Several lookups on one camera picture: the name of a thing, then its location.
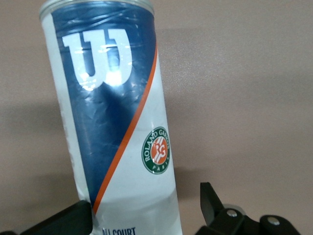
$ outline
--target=silver screw head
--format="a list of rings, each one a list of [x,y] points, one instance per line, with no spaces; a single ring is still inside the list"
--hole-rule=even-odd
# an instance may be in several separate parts
[[[268,222],[270,223],[270,224],[272,224],[272,225],[280,225],[280,222],[279,222],[279,220],[278,219],[276,219],[275,217],[273,217],[273,216],[270,216],[270,217],[268,217]]]
[[[237,212],[235,212],[234,210],[228,210],[228,211],[227,211],[227,214],[228,214],[230,217],[237,217]]]

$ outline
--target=curved orange line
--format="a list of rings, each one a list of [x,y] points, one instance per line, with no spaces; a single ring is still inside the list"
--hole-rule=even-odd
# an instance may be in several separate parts
[[[143,107],[145,106],[145,103],[146,103],[146,100],[147,100],[147,97],[148,97],[148,94],[150,92],[150,88],[151,88],[151,85],[152,85],[152,81],[153,81],[153,77],[154,77],[154,74],[155,74],[155,71],[156,71],[156,65],[157,65],[157,47],[156,47],[156,51],[155,51],[155,57],[154,57],[154,60],[153,60],[153,64],[152,64],[152,68],[151,68],[151,73],[149,75],[149,79],[148,79],[148,82],[147,82],[147,85],[146,85],[146,88],[145,88],[145,91],[142,95],[142,99],[139,103],[139,106],[135,112],[135,115],[133,117],[133,120],[131,121],[126,133],[125,133],[125,136],[113,158],[113,161],[109,167],[109,170],[102,182],[102,185],[99,189],[99,192],[98,192],[98,195],[96,197],[96,200],[94,202],[94,205],[93,205],[93,211],[94,213],[96,214],[97,211],[98,211],[98,208],[100,206],[100,202],[101,202],[101,199],[105,193],[105,191],[107,190],[107,187],[109,185],[109,182],[117,168],[117,165],[119,163],[119,161],[121,160],[122,158],[122,155],[125,151],[125,148],[127,147],[128,145],[128,142],[129,140],[131,139],[132,135],[133,135],[133,132],[134,132],[134,129],[136,128],[137,126],[137,123],[138,123],[138,120],[141,116],[141,113],[142,113],[142,110],[143,110]]]

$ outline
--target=can label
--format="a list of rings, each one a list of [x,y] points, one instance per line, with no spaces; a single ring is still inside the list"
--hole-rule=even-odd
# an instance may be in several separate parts
[[[87,1],[42,23],[93,234],[181,235],[152,13]]]

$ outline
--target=green circular border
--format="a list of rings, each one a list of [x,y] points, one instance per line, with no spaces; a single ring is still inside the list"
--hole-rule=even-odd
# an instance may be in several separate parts
[[[151,165],[152,165],[152,167],[151,168],[153,168],[153,166],[156,166],[156,167],[162,167],[163,165],[165,166],[165,168],[164,168],[164,170],[163,171],[160,171],[160,172],[155,172],[155,171],[153,171],[152,169],[150,169],[148,166],[147,166],[147,164],[146,164],[146,161],[145,161],[145,156],[144,156],[144,151],[145,151],[145,147],[146,147],[146,144],[147,144],[147,141],[148,141],[148,139],[149,139],[149,137],[154,133],[154,132],[156,132],[157,133],[157,137],[159,137],[159,136],[163,136],[163,135],[159,135],[159,130],[163,130],[165,133],[166,133],[166,135],[167,135],[167,137],[168,137],[168,139],[166,139],[167,141],[167,145],[168,145],[168,148],[167,148],[167,156],[166,156],[166,161],[163,163],[163,164],[161,164],[161,165],[158,165],[158,164],[155,164],[155,163],[151,163]],[[164,127],[161,127],[161,126],[159,126],[159,127],[157,127],[157,128],[155,128],[155,129],[153,129],[153,131],[151,131],[149,134],[148,134],[148,136],[146,137],[146,139],[145,139],[145,141],[144,141],[144,144],[142,145],[142,149],[141,149],[141,158],[142,158],[142,162],[143,162],[143,164],[144,164],[144,166],[146,167],[146,169],[150,172],[150,173],[152,173],[152,174],[155,174],[155,175],[160,175],[160,174],[163,174],[166,170],[167,170],[167,168],[168,168],[168,165],[169,165],[169,163],[170,163],[170,159],[171,159],[171,147],[170,147],[170,140],[169,140],[169,135],[168,135],[168,133],[167,133],[167,131],[165,130],[165,128]]]

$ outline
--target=silver metal rim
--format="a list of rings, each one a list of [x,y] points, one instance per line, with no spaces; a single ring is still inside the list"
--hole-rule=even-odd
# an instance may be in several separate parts
[[[129,3],[129,4],[133,4],[133,5],[137,5],[142,8],[145,8],[146,10],[150,11],[154,15],[153,6],[149,0],[48,0],[41,6],[40,11],[39,11],[39,18],[42,21],[43,18],[47,14],[61,7],[75,4],[75,3],[88,2],[88,1],[117,1],[117,2]]]

